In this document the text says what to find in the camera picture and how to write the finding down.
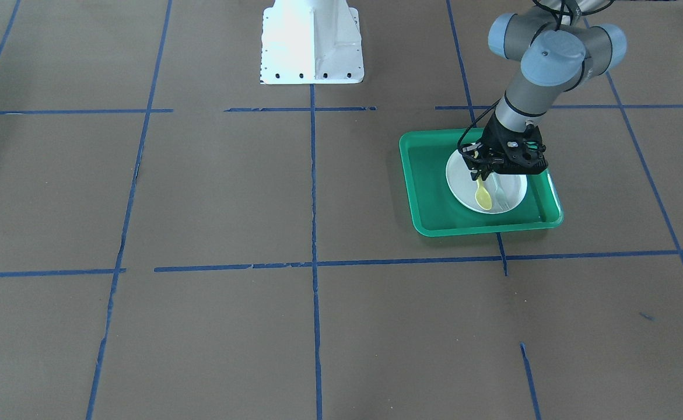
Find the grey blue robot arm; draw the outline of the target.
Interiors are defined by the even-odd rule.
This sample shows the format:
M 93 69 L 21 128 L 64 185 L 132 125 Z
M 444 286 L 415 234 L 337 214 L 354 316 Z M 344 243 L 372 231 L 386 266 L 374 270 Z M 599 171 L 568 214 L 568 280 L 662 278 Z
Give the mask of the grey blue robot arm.
M 492 23 L 488 46 L 520 68 L 491 106 L 479 140 L 458 142 L 472 180 L 491 174 L 538 175 L 547 169 L 540 123 L 558 96 L 623 61 L 628 48 L 618 27 L 580 27 L 582 19 L 611 1 L 535 1 L 525 13 L 505 13 Z

